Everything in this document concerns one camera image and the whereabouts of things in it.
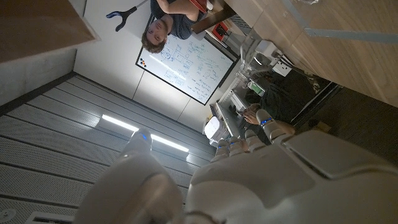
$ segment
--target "dark t-shirt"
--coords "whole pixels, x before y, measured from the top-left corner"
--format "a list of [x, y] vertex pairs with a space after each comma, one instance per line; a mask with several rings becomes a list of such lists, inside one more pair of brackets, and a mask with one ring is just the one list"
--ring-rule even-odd
[[[167, 0], [169, 4], [176, 0]], [[156, 0], [150, 0], [150, 11], [155, 16], [156, 19], [160, 19], [165, 15], [164, 11], [160, 8]], [[191, 36], [191, 26], [203, 17], [203, 13], [199, 11], [198, 20], [196, 22], [188, 19], [184, 14], [170, 14], [173, 18], [173, 26], [170, 34], [178, 37], [179, 39], [185, 40]]]

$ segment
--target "whiteboard writing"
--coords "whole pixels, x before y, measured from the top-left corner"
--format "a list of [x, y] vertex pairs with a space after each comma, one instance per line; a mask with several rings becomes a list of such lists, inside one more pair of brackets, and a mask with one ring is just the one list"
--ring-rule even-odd
[[137, 59], [138, 66], [202, 104], [210, 99], [232, 64], [206, 39], [180, 40], [172, 35], [161, 53], [142, 49]]

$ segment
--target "white wall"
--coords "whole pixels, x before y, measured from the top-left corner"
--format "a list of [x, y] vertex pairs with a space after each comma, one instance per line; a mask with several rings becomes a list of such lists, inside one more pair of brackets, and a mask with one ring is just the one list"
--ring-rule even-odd
[[[142, 47], [141, 35], [150, 16], [150, 2], [131, 14], [119, 32], [114, 29], [121, 18], [107, 19], [105, 16], [112, 11], [126, 11], [140, 2], [87, 1], [85, 18], [101, 41], [78, 49], [74, 71], [201, 132], [203, 121], [211, 114], [208, 104], [199, 104], [135, 65]], [[223, 95], [233, 78], [234, 75], [231, 75], [216, 90], [209, 103], [214, 103]]]
[[[86, 0], [70, 0], [83, 16]], [[72, 71], [76, 49], [0, 64], [0, 106]]]

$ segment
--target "slatted wall panel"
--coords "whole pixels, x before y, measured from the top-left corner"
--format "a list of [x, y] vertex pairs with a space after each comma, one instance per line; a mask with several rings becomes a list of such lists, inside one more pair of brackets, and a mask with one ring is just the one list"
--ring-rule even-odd
[[0, 211], [17, 210], [7, 223], [24, 223], [34, 211], [75, 214], [129, 139], [97, 127], [103, 114], [126, 118], [190, 150], [182, 159], [152, 149], [185, 201], [193, 173], [214, 156], [207, 138], [76, 76], [0, 117]]

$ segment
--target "ceiling light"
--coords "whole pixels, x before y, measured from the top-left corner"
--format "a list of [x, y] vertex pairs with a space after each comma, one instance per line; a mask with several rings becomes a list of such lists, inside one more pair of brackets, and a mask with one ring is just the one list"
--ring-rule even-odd
[[[129, 129], [129, 130], [131, 130], [131, 131], [134, 131], [134, 132], [138, 131], [138, 128], [136, 128], [136, 127], [134, 127], [134, 126], [132, 126], [132, 125], [130, 125], [130, 124], [127, 124], [127, 123], [125, 123], [125, 122], [123, 122], [123, 121], [120, 121], [120, 120], [118, 120], [118, 119], [115, 119], [115, 118], [112, 118], [112, 117], [110, 117], [110, 116], [107, 116], [107, 115], [105, 115], [105, 114], [102, 115], [102, 118], [103, 118], [104, 120], [107, 120], [107, 121], [109, 121], [109, 122], [112, 122], [112, 123], [114, 123], [114, 124], [117, 124], [117, 125], [119, 125], [119, 126], [121, 126], [121, 127], [124, 127], [124, 128], [126, 128], [126, 129]], [[162, 137], [159, 137], [159, 136], [157, 136], [157, 135], [155, 135], [155, 134], [151, 134], [150, 136], [151, 136], [152, 139], [155, 140], [155, 141], [164, 143], [164, 144], [166, 144], [166, 145], [168, 145], [168, 146], [174, 147], [174, 148], [179, 149], [179, 150], [184, 151], [184, 152], [188, 152], [188, 151], [189, 151], [189, 149], [187, 149], [186, 147], [180, 146], [179, 144], [176, 144], [176, 143], [174, 143], [174, 142], [172, 142], [172, 141], [169, 141], [169, 140], [167, 140], [167, 139], [164, 139], [164, 138], [162, 138]]]

